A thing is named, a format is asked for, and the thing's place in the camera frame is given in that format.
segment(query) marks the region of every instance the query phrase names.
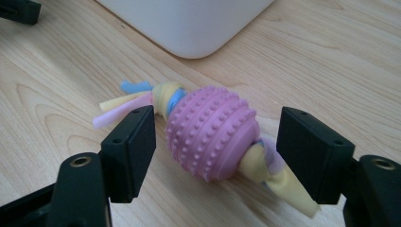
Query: table surface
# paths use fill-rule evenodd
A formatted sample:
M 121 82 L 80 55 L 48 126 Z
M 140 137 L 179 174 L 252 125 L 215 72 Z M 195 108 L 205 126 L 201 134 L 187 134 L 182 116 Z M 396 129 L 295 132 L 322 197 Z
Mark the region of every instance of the table surface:
M 98 103 L 123 79 L 224 86 L 275 139 L 283 106 L 313 114 L 356 146 L 401 162 L 401 2 L 276 0 L 216 53 L 177 58 L 94 1 L 40 1 L 39 23 L 0 20 L 0 205 L 56 181 L 60 163 L 97 152 Z M 344 198 L 307 218 L 235 174 L 207 183 L 181 169 L 156 117 L 157 149 L 139 198 L 114 226 L 343 226 Z

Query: white plastic base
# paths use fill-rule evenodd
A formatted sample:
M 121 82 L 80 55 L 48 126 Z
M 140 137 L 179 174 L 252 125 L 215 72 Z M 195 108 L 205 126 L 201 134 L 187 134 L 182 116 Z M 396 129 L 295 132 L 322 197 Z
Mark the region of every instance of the white plastic base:
M 167 51 L 212 54 L 273 0 L 97 0 Z

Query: screw hole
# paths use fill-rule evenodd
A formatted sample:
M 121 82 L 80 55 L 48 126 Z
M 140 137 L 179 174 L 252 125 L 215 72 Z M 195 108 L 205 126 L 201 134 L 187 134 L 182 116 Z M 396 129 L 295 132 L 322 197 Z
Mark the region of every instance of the screw hole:
M 343 143 L 342 143 L 340 140 L 335 140 L 334 143 L 335 143 L 336 145 L 343 145 Z
M 383 159 L 373 159 L 372 162 L 374 163 L 375 166 L 386 169 L 386 170 L 395 170 L 395 166 L 387 162 L 386 160 Z
M 91 158 L 90 157 L 79 157 L 74 159 L 74 161 L 72 161 L 70 163 L 70 166 L 72 167 L 81 167 L 81 166 L 85 166 L 88 163 L 91 162 Z

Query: wooden table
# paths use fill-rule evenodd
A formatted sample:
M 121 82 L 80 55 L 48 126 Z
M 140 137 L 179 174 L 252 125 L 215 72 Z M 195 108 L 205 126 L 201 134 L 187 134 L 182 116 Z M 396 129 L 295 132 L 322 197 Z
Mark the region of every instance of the wooden table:
M 355 143 L 355 157 L 401 162 L 399 1 L 276 0 L 230 42 L 177 58 L 94 1 L 40 1 L 39 23 L 0 20 L 0 205 L 56 181 L 60 163 L 100 149 L 98 103 L 123 79 L 190 90 L 225 86 L 275 139 L 281 108 L 307 111 Z M 206 183 L 181 169 L 156 117 L 157 149 L 139 198 L 113 204 L 115 226 L 343 226 L 342 206 L 306 218 L 239 174 Z

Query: rope toy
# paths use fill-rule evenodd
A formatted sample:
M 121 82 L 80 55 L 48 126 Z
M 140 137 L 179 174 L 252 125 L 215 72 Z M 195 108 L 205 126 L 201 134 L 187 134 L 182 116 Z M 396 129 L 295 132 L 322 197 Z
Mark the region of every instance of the rope toy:
M 123 81 L 121 89 L 132 94 L 101 103 L 105 114 L 95 117 L 95 128 L 118 121 L 134 109 L 153 105 L 167 122 L 167 147 L 183 169 L 207 182 L 228 179 L 239 171 L 255 182 L 265 183 L 310 218 L 319 210 L 276 151 L 275 143 L 260 138 L 256 111 L 238 94 L 214 86 L 188 94 L 179 82 L 152 87 L 147 82 Z

